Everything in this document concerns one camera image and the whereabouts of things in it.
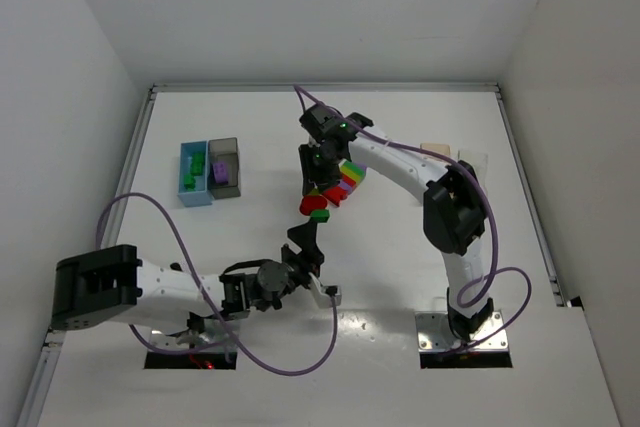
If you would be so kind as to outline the small green lego wedge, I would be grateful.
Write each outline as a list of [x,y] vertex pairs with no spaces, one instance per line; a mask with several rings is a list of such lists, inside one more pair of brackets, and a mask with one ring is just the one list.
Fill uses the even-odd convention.
[[316,209],[310,214],[310,218],[317,223],[326,223],[330,218],[330,211],[328,209]]

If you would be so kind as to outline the multicolour lego tower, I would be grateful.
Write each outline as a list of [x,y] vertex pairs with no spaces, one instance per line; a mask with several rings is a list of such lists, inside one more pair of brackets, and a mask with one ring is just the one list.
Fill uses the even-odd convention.
[[340,164],[340,173],[340,182],[321,193],[335,207],[339,207],[361,185],[366,178],[367,167],[345,160]]

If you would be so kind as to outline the red rounded lego brick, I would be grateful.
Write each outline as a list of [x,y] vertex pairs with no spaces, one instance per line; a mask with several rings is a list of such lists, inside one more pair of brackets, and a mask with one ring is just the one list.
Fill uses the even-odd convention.
[[322,195],[305,195],[302,197],[299,211],[304,216],[310,216],[315,210],[325,210],[328,201]]

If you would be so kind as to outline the purple rounded lego brick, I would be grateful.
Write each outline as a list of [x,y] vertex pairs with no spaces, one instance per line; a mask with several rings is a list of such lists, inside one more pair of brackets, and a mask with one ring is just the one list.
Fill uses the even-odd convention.
[[227,163],[224,161],[217,161],[212,163],[211,177],[214,185],[227,185],[230,179],[229,167]]

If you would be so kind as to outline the green square lego brick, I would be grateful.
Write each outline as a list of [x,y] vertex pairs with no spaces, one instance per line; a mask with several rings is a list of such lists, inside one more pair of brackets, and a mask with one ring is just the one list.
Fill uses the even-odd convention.
[[206,155],[204,152],[194,152],[191,156],[190,174],[193,176],[202,176],[204,174],[206,164]]

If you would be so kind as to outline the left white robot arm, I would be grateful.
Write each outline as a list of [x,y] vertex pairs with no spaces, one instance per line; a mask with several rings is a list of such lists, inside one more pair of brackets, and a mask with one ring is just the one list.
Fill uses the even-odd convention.
[[237,321],[252,311],[277,310],[298,288],[318,307],[339,304],[339,287],[319,280],[324,255],[314,219],[288,230],[278,260],[238,262],[219,275],[194,279],[178,264],[155,265],[133,245],[118,245],[60,261],[56,266],[51,328],[84,330],[107,321],[150,327],[171,337],[204,330],[216,315]]

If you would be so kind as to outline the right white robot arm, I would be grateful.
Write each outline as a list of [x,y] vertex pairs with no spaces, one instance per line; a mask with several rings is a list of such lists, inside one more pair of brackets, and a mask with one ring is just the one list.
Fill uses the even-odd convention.
[[486,269],[481,237],[486,208],[473,167],[445,165],[396,146],[367,117],[342,117],[320,103],[299,118],[309,141],[299,147],[303,191],[324,193],[338,185],[340,167],[350,161],[391,180],[422,206],[423,232],[442,254],[446,276],[447,315],[453,334],[467,343],[493,310],[482,285]]

